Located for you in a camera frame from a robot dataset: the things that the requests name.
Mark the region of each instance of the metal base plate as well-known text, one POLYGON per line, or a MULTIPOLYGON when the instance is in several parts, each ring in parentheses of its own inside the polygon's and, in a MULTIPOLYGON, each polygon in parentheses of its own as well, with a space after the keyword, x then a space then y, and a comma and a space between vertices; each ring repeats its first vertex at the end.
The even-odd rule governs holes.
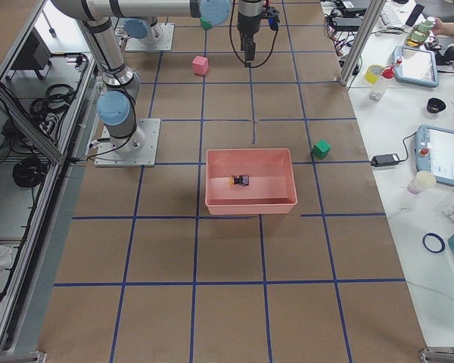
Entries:
MULTIPOLYGON (((160 135, 160 119, 138 119, 138 127, 145 132, 145 146, 141 150, 131 153, 119 154, 111 151, 109 142, 99 145, 98 154, 105 153, 95 158, 97 167, 121 167, 121 166, 154 166, 157 157, 158 136, 160 135)), ((109 132, 104 127, 102 138, 109 138, 109 132)))
POLYGON ((162 23, 163 37, 155 44, 144 44, 135 38, 128 39, 126 51, 130 52, 149 52, 149 51, 170 51, 173 43, 173 30, 175 25, 172 23, 162 23))

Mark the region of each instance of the red cap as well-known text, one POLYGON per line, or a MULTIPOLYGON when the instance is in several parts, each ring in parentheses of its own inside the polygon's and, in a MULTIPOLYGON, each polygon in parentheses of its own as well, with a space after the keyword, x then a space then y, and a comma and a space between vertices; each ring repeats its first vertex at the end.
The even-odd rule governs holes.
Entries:
POLYGON ((381 72, 382 77, 391 79, 395 76, 395 73, 393 72, 393 65, 389 67, 385 67, 382 72, 381 72))

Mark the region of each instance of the blue joint cap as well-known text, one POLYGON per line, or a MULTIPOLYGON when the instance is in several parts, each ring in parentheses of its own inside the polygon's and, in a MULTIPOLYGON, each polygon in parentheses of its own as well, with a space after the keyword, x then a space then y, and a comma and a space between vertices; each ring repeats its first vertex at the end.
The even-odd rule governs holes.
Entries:
POLYGON ((150 32, 150 26, 143 19, 130 17, 124 20, 124 31, 133 38, 143 39, 150 32))
POLYGON ((230 7, 229 0, 201 0, 200 14, 206 22, 219 25, 229 17, 230 7))
POLYGON ((129 99, 119 91, 108 91, 98 99, 96 110, 103 122, 108 126, 118 126, 129 115, 131 105, 129 99))

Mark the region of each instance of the blue framed tablet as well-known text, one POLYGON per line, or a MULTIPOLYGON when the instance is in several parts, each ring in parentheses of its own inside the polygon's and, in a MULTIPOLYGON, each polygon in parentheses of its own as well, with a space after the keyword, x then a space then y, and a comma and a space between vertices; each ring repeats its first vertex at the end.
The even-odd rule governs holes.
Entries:
POLYGON ((397 59, 402 59, 402 63, 394 68, 397 81, 432 88, 439 85, 432 51, 399 45, 392 55, 394 64, 397 59))
POLYGON ((438 182, 454 185, 454 131, 422 125, 415 142, 417 170, 431 172, 438 182))

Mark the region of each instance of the white cup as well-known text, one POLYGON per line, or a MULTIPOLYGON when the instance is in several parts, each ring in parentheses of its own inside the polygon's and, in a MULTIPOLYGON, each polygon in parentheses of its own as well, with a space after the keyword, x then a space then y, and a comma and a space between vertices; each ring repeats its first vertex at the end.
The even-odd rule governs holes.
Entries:
POLYGON ((430 172, 418 172, 410 184, 407 186, 412 194, 419 194, 427 188, 431 188, 436 184, 436 177, 430 172))

